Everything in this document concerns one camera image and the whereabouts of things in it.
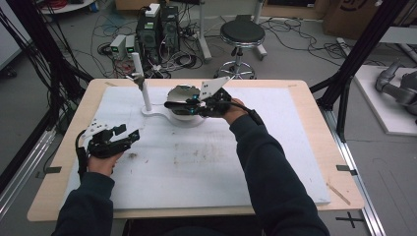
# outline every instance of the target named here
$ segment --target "gray floor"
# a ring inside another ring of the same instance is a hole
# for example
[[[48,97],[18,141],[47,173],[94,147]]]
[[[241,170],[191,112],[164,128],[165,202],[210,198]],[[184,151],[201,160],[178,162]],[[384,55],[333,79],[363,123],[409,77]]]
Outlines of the gray floor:
[[[60,15],[59,19],[70,45],[76,49],[77,60],[95,78],[104,78],[108,75],[100,72],[103,68],[107,72],[111,71],[111,62],[96,53],[100,43],[111,41],[109,36],[99,36],[103,35],[103,30],[106,29],[104,25],[127,24],[119,29],[119,33],[129,33],[136,26],[134,15],[120,15],[111,4],[95,14],[88,10],[80,10]],[[216,24],[219,22],[221,22],[220,18],[207,20],[207,29],[214,26],[214,30],[211,30],[209,35],[218,34],[219,25]],[[335,43],[335,37],[323,34],[320,22],[302,22],[301,31],[315,37],[316,47],[322,47],[324,43]],[[287,46],[295,48],[306,49],[310,43],[295,31],[279,32],[278,36]],[[218,66],[231,59],[232,48],[213,37],[208,38],[208,46],[213,56],[211,62],[204,64],[198,70],[184,69],[174,72],[172,78],[212,78]],[[244,55],[244,60],[256,69],[258,79],[303,80],[312,86],[330,77],[338,69],[337,65],[319,59],[305,50],[284,47],[270,32],[264,47],[268,52],[268,57],[264,61],[259,61],[253,52],[245,52]],[[323,51],[314,53],[338,65],[343,62],[343,59],[330,58]],[[102,63],[103,68],[98,68],[88,54],[93,54]],[[379,45],[369,59],[388,65],[396,58],[400,58],[408,67],[416,66],[402,52],[391,49],[385,44]],[[12,65],[18,71],[18,76],[14,79],[2,77],[0,80],[1,171],[43,116],[47,104],[46,88],[37,79],[29,61],[24,56],[19,56]],[[320,92],[314,94],[315,97],[320,95]],[[346,120],[346,139],[386,234],[417,235],[415,224],[417,203],[414,201],[417,199],[417,191],[413,184],[417,177],[415,170],[417,138],[386,135],[364,96],[355,83],[352,83]],[[0,235],[49,235],[53,231],[54,222],[28,222],[26,215],[41,184],[41,178],[36,178],[35,175],[41,171],[43,163],[52,154],[59,140],[60,137],[57,137],[56,142],[0,221]],[[350,211],[350,214],[353,218],[363,218],[359,211]],[[321,212],[321,217],[332,235],[369,235],[365,223],[361,221],[352,224],[347,220],[337,220],[338,217],[347,218],[346,211]],[[121,235],[123,224],[123,220],[114,220],[112,235]]]

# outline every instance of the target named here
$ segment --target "wooden table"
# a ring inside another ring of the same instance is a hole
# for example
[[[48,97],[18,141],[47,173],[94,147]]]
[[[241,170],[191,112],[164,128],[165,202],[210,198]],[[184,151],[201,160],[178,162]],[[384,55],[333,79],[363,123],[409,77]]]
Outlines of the wooden table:
[[[202,80],[148,80],[150,87],[174,88],[180,84],[193,85],[199,88]],[[62,166],[59,173],[47,174],[28,212],[30,221],[56,220],[62,204],[67,181],[76,153],[74,143],[77,134],[91,122],[95,111],[107,87],[136,87],[129,80],[97,79],[93,80],[83,97],[73,121],[62,141],[60,148],[51,163]],[[318,206],[318,210],[360,209],[364,201],[349,171],[338,171],[336,165],[346,165],[331,136],[322,113],[302,81],[281,80],[240,80],[230,81],[226,88],[288,88],[301,118],[313,153],[322,171],[331,203]],[[170,208],[170,209],[129,209],[114,212],[115,218],[135,217],[169,217],[192,215],[227,215],[253,214],[250,206],[201,207],[201,208]]]

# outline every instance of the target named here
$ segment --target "black box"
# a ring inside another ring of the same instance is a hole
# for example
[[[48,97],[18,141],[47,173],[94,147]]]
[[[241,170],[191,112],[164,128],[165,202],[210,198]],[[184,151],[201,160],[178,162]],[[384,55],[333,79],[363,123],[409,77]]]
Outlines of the black box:
[[[162,34],[165,51],[169,54],[180,50],[178,7],[167,6],[162,9]]]
[[[159,64],[161,58],[159,51],[162,50],[162,28],[160,24],[160,11],[155,17],[141,15],[136,26],[141,56],[145,64]]]

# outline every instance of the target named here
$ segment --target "person's arm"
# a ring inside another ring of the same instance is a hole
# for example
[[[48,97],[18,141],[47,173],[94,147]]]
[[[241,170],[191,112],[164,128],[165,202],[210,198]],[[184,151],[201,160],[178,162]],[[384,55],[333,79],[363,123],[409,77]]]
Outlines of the person's arm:
[[[106,159],[89,158],[89,172],[85,173],[77,190],[62,206],[53,236],[110,235],[113,223],[113,202],[110,200],[114,181],[109,177],[119,153]]]
[[[329,235],[281,145],[266,127],[236,107],[223,118],[236,137],[252,206],[266,234]]]

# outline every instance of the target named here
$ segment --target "human hand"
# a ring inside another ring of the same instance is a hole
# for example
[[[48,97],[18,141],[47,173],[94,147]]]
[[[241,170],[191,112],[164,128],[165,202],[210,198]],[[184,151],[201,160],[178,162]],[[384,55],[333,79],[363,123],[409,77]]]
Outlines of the human hand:
[[[95,156],[89,157],[89,172],[96,172],[106,176],[110,176],[113,171],[113,167],[116,165],[117,160],[122,156],[123,152],[110,156],[108,158],[97,158]]]
[[[241,101],[238,98],[232,98],[231,102],[245,105],[243,101]],[[244,111],[242,108],[234,106],[234,105],[230,105],[230,108],[223,115],[223,119],[225,119],[227,123],[231,125],[237,118],[246,114],[248,114],[248,112]]]

